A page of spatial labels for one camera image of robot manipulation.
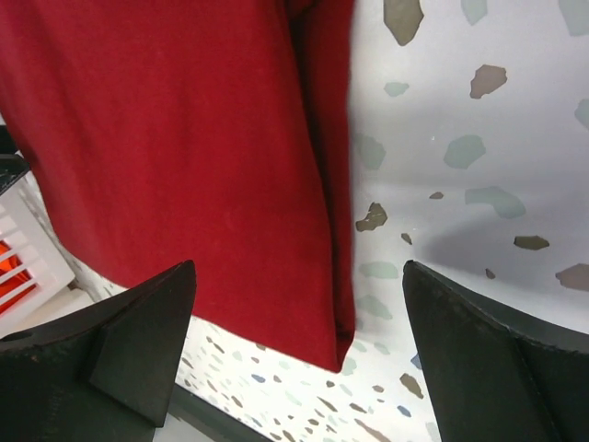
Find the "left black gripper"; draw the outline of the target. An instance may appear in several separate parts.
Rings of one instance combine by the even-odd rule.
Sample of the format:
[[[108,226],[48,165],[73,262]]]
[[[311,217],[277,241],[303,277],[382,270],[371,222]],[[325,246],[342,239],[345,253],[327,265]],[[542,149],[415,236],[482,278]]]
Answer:
[[[29,163],[18,152],[17,145],[1,123],[0,192],[6,192],[29,171]]]

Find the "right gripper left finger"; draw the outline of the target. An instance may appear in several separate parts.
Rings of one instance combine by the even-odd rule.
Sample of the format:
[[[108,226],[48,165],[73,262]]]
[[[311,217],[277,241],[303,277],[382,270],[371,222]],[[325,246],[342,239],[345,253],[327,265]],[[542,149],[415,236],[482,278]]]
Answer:
[[[167,416],[193,262],[1,340],[1,439],[150,441]]]

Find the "dark red t-shirt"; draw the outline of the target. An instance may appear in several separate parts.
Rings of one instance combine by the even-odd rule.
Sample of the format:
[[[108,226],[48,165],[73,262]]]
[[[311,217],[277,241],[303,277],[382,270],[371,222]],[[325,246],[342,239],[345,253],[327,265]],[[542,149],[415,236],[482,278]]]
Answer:
[[[1,115],[64,247],[339,372],[352,344],[351,1],[5,1]]]

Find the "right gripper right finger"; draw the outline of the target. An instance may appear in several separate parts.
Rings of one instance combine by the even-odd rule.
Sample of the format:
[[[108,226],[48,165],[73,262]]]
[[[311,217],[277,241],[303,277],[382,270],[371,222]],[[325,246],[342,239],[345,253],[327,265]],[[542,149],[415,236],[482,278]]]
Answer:
[[[403,293],[443,441],[585,441],[588,336],[406,262]]]

